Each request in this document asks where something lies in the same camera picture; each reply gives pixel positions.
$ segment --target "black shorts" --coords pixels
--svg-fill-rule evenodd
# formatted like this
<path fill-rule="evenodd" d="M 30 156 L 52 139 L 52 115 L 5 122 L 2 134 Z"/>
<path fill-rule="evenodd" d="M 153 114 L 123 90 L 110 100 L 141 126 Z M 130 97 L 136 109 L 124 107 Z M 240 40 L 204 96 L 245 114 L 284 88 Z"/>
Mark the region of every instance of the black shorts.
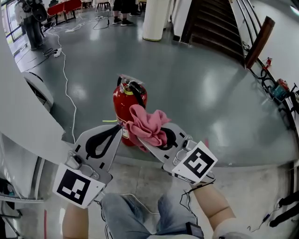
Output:
<path fill-rule="evenodd" d="M 115 0 L 113 11 L 121 11 L 121 13 L 130 13 L 135 0 Z"/>

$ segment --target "staircase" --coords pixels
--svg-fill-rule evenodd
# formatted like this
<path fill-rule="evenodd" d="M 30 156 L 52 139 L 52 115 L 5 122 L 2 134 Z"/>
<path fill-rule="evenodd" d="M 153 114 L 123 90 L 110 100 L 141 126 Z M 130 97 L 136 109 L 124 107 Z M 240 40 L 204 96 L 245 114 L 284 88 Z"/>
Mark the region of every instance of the staircase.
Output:
<path fill-rule="evenodd" d="M 244 64 L 242 41 L 228 0 L 198 0 L 190 44 L 202 44 Z"/>

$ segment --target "fire extinguisher label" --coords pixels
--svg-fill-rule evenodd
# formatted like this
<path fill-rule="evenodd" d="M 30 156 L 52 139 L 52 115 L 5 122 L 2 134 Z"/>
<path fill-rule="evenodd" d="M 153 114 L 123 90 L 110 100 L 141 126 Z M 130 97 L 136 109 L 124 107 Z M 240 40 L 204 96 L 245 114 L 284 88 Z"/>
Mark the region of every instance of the fire extinguisher label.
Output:
<path fill-rule="evenodd" d="M 117 117 L 117 121 L 118 123 L 121 125 L 122 127 L 122 136 L 125 138 L 125 139 L 128 139 L 129 138 L 129 133 L 128 133 L 128 130 L 126 129 L 126 121 L 122 120 L 121 118 L 119 118 L 118 116 Z"/>

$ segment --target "pink cloth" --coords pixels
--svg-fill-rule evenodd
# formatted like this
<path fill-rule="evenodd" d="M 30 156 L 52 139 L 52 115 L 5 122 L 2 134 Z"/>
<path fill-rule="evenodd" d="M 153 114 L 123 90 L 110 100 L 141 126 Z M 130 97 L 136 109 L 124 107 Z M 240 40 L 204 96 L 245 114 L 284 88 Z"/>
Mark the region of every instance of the pink cloth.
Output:
<path fill-rule="evenodd" d="M 153 146 L 161 146 L 167 143 L 166 133 L 161 131 L 161 126 L 171 119 L 167 118 L 163 111 L 156 110 L 153 114 L 149 114 L 141 105 L 132 105 L 130 112 L 134 122 L 128 121 L 126 129 L 129 132 L 130 140 L 139 146 L 142 151 L 147 152 L 147 149 L 137 139 L 137 136 Z"/>

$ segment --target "red fire extinguisher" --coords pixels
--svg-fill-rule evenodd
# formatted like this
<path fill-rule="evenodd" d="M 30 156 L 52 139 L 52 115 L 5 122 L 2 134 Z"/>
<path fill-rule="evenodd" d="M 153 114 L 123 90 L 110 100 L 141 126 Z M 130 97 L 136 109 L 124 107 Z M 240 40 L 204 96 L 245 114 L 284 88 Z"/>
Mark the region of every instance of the red fire extinguisher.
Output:
<path fill-rule="evenodd" d="M 122 142 L 127 146 L 134 146 L 129 139 L 129 133 L 125 127 L 127 121 L 133 121 L 130 113 L 131 105 L 146 106 L 148 99 L 145 88 L 138 84 L 137 80 L 127 76 L 120 76 L 117 81 L 117 87 L 113 92 L 113 103 L 118 123 L 122 127 Z"/>

